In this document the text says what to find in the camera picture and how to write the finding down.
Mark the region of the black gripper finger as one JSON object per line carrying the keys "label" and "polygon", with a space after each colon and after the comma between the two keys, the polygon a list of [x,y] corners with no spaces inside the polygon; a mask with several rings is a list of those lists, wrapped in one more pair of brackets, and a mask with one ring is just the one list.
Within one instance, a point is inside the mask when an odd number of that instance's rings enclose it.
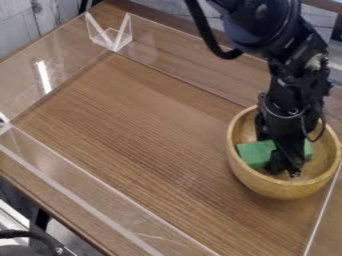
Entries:
{"label": "black gripper finger", "polygon": [[265,170],[272,175],[279,175],[283,172],[291,173],[289,162],[279,150],[271,151],[269,161],[265,164]]}
{"label": "black gripper finger", "polygon": [[256,133],[257,141],[264,141],[264,140],[272,139],[271,131],[269,131],[269,124],[261,114],[257,114],[255,117],[255,133]]}

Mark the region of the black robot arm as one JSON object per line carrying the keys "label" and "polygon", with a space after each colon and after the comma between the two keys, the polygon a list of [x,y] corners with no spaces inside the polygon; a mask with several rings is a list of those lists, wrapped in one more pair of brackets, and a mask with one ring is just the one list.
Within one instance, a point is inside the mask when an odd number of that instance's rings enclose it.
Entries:
{"label": "black robot arm", "polygon": [[325,128],[324,97],[329,93],[328,51],[300,14],[300,0],[207,0],[221,15],[236,49],[267,59],[269,87],[257,95],[256,139],[275,144],[265,170],[297,177],[304,142]]}

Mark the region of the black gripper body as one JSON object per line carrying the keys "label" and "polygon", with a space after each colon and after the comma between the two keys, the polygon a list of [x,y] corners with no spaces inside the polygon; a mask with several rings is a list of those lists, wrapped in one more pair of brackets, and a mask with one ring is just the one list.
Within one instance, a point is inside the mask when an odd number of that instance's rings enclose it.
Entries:
{"label": "black gripper body", "polygon": [[305,162],[304,142],[315,142],[323,135],[315,138],[309,133],[323,121],[321,104],[312,102],[301,110],[292,114],[284,113],[268,100],[265,93],[257,95],[256,115],[261,114],[269,124],[272,141],[277,150],[289,162],[289,177],[299,177]]}

